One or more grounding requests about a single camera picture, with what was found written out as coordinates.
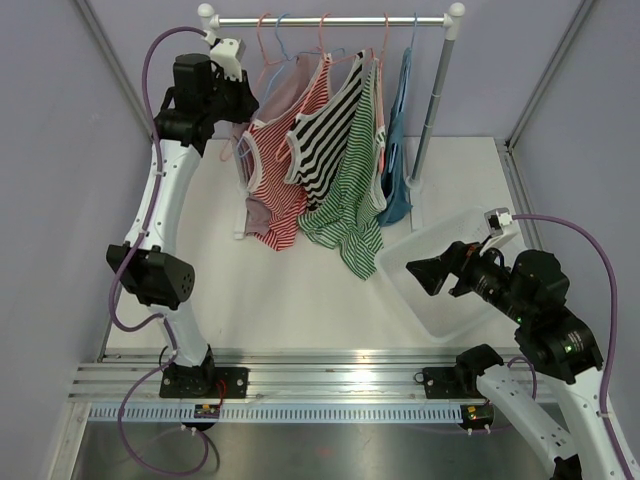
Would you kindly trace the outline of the light blue wire hanger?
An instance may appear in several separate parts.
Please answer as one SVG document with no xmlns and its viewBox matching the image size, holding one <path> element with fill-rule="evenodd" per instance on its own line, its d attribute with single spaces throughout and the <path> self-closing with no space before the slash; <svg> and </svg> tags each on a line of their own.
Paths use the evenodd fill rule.
<svg viewBox="0 0 640 480">
<path fill-rule="evenodd" d="M 274 36 L 279 43 L 281 54 L 287 52 L 292 59 L 284 64 L 285 68 L 275 79 L 267 104 L 260 117 L 253 121 L 268 122 L 285 113 L 302 96 L 303 91 L 311 80 L 311 64 L 315 57 L 320 57 L 320 48 L 303 50 L 296 54 L 289 51 L 279 33 L 279 24 L 287 16 L 281 15 L 274 30 Z"/>
</svg>

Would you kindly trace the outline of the red white striped tank top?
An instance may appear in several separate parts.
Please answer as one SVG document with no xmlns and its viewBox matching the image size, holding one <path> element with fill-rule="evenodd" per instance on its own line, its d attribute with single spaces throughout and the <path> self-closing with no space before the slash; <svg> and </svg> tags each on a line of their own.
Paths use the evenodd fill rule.
<svg viewBox="0 0 640 480">
<path fill-rule="evenodd" d="M 251 177 L 250 191 L 270 209 L 268 232 L 255 237 L 275 251 L 294 245 L 297 235 L 297 217 L 306 207 L 306 194 L 297 185 L 287 184 L 285 176 L 291 163 L 291 151 L 285 147 L 285 159 L 276 160 L 277 150 L 294 123 L 303 97 L 309 91 L 317 74 L 321 58 L 311 67 L 311 80 L 302 96 L 285 113 L 269 122 L 252 121 L 244 138 L 248 140 L 254 155 L 255 170 Z"/>
</svg>

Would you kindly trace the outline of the mauve pink tank top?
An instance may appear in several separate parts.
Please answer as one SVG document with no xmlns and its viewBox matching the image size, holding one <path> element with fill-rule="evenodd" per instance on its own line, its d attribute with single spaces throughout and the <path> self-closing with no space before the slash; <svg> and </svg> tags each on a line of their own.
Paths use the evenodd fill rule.
<svg viewBox="0 0 640 480">
<path fill-rule="evenodd" d="M 269 122 L 276 119 L 301 96 L 311 78 L 311 55 L 300 53 L 293 59 L 293 62 L 292 71 L 284 80 L 280 80 L 285 69 L 284 65 L 281 65 L 274 73 L 254 120 Z M 270 209 L 250 191 L 255 162 L 248 140 L 244 138 L 244 134 L 247 132 L 248 124 L 243 124 L 236 127 L 233 133 L 236 142 L 236 163 L 240 169 L 239 176 L 244 198 L 244 206 L 240 209 L 243 214 L 242 221 L 236 224 L 236 234 L 241 238 L 267 233 L 271 216 Z"/>
</svg>

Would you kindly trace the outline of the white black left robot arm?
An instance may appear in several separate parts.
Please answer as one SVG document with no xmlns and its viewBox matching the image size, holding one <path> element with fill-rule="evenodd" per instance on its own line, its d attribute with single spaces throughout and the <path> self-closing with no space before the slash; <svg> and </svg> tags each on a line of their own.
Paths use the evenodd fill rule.
<svg viewBox="0 0 640 480">
<path fill-rule="evenodd" d="M 176 246 L 186 194 L 216 124 L 245 123 L 258 106 L 239 60 L 177 56 L 173 84 L 152 118 L 154 145 L 140 207 L 125 240 L 106 252 L 116 286 L 148 309 L 142 323 L 158 322 L 165 335 L 163 398 L 222 397 L 226 383 L 245 373 L 216 368 L 190 302 L 195 269 L 177 257 Z"/>
</svg>

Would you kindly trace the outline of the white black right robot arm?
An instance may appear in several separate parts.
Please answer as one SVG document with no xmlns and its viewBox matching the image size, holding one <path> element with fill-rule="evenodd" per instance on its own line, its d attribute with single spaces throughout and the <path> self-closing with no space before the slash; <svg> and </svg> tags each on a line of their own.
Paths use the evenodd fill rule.
<svg viewBox="0 0 640 480">
<path fill-rule="evenodd" d="M 519 350 L 554 396 L 564 426 L 518 392 L 511 370 L 487 344 L 457 356 L 453 381 L 463 395 L 479 395 L 497 407 L 550 478 L 638 478 L 639 464 L 608 406 L 602 354 L 589 327 L 565 305 L 570 282 L 553 254 L 524 250 L 507 267 L 499 250 L 456 241 L 406 268 L 431 296 L 455 276 L 451 296 L 474 293 L 516 323 Z"/>
</svg>

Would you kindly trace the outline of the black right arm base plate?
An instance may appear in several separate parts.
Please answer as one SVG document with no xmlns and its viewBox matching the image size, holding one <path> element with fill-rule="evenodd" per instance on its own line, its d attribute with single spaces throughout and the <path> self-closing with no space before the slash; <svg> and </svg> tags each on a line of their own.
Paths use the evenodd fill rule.
<svg viewBox="0 0 640 480">
<path fill-rule="evenodd" d="M 457 367 L 425 367 L 422 385 L 428 399 L 481 399 L 473 378 Z"/>
</svg>

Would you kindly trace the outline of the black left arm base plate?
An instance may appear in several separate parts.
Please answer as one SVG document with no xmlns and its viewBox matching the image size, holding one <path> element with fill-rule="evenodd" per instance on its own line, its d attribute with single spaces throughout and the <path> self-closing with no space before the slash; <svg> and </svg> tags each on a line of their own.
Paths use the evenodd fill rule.
<svg viewBox="0 0 640 480">
<path fill-rule="evenodd" d="M 159 396 L 169 399 L 205 399 L 223 396 L 244 399 L 249 370 L 243 367 L 183 367 L 171 365 L 163 371 Z"/>
</svg>

